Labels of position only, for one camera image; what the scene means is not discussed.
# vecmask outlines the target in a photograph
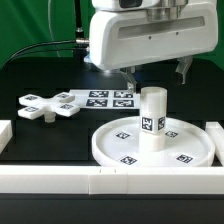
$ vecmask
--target green screen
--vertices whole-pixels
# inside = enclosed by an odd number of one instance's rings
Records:
[[[83,27],[85,36],[88,37],[90,20],[95,10],[92,7],[91,0],[80,1]],[[218,0],[217,8],[219,43],[213,52],[196,57],[212,60],[224,69],[223,0]],[[0,29],[0,66],[2,66],[14,52],[28,45],[51,40],[74,39],[74,2],[73,0],[1,0]],[[71,52],[60,52],[59,55],[56,52],[35,54],[35,56],[50,57],[71,55]]]

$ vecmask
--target white cylinder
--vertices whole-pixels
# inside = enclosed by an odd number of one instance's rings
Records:
[[[157,135],[149,134],[144,131],[139,133],[139,152],[147,154],[149,152],[158,152],[165,147],[165,133],[160,132]]]
[[[55,122],[56,114],[54,112],[45,112],[44,113],[44,120],[46,123],[53,123]]]
[[[139,151],[156,152],[165,147],[167,90],[147,87],[141,91]]]
[[[159,87],[142,89],[140,119],[141,129],[157,134],[165,128],[167,90]]]
[[[142,116],[161,118],[166,116],[167,90],[160,87],[146,87],[141,90]]]

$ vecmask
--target white circular tray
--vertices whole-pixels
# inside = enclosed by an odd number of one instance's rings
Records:
[[[206,132],[189,123],[167,118],[165,149],[139,152],[139,117],[107,123],[92,137],[92,152],[102,166],[211,166],[215,145]]]

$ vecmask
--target black table surface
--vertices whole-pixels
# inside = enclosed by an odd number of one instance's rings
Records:
[[[168,90],[168,117],[204,128],[224,120],[224,72],[214,63],[195,59],[187,83],[173,84],[176,61],[143,66],[135,74],[141,87]],[[91,70],[77,58],[26,58],[0,71],[0,119],[12,120],[14,137],[0,155],[0,164],[98,165],[91,137],[101,125],[138,110],[82,109],[71,118],[17,116],[18,98],[32,93],[52,97],[70,89],[125,90],[120,74]],[[0,223],[222,223],[224,196],[197,195],[9,195],[0,194]]]

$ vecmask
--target black cable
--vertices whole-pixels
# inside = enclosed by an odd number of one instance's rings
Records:
[[[28,47],[22,48],[21,50],[17,51],[10,58],[16,56],[17,54],[21,54],[25,51],[33,49],[33,48],[52,46],[52,45],[62,45],[62,44],[76,44],[76,40],[51,41],[51,42],[43,42],[43,43],[39,43],[39,44],[30,45]]]
[[[6,65],[10,62],[12,62],[14,59],[18,57],[22,57],[24,55],[28,54],[35,54],[35,53],[43,53],[43,52],[53,52],[53,51],[73,51],[73,50],[86,50],[86,48],[80,48],[80,47],[75,47],[75,48],[59,48],[59,49],[48,49],[48,50],[39,50],[39,51],[30,51],[30,52],[25,52],[25,53],[20,53],[15,55],[14,57],[10,57],[2,66],[2,69],[6,67]]]
[[[22,56],[24,52],[37,48],[37,47],[45,47],[45,46],[55,46],[55,45],[63,45],[63,44],[76,44],[75,40],[63,40],[63,41],[51,41],[51,42],[43,42],[39,44],[30,45],[28,47],[22,48],[21,50],[14,53],[2,66],[4,68],[10,61],[12,61],[14,58],[17,58],[17,56]]]
[[[75,17],[76,17],[76,38],[83,38],[84,31],[82,28],[82,14],[81,14],[81,5],[80,0],[74,0],[74,7],[75,7]]]

